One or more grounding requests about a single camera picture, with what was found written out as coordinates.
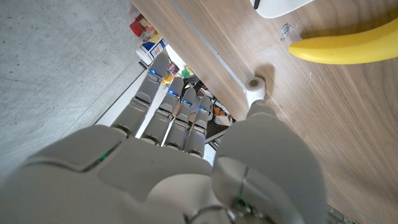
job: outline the gray floor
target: gray floor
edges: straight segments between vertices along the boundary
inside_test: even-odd
[[[141,73],[130,2],[0,2],[0,180],[92,125]]]

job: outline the wood grain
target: wood grain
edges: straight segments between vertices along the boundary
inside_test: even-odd
[[[167,0],[132,0],[222,104],[238,119],[244,95]],[[316,0],[276,19],[249,1],[177,0],[242,82],[266,79],[277,115],[322,165],[329,203],[360,223],[398,221],[398,59],[322,65],[287,49],[302,38],[361,32],[398,17],[395,0]],[[294,31],[280,40],[282,26]]]

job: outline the robot finger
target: robot finger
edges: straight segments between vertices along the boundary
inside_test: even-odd
[[[160,104],[159,108],[155,111],[154,116],[149,121],[141,139],[151,144],[162,144],[163,138],[167,132],[167,128],[173,118],[173,111],[179,102],[182,92],[183,80],[177,77],[173,80],[170,88]]]
[[[166,54],[159,54],[155,58],[138,92],[113,122],[112,127],[122,129],[128,136],[136,135],[167,71],[168,64],[169,57]]]

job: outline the wooden table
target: wooden table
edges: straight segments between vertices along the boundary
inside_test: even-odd
[[[398,1],[315,0],[264,19],[248,0],[175,0],[194,26],[171,0],[131,1],[237,119],[244,93],[217,56],[242,83],[266,79],[278,117],[320,161],[330,205],[360,223],[398,223],[398,59],[322,65],[288,53],[300,39],[381,26],[398,17]],[[282,41],[286,23],[294,31]]]

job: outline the yellow banana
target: yellow banana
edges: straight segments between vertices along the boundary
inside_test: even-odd
[[[398,57],[398,19],[358,34],[315,37],[293,43],[289,52],[310,62],[335,65]]]

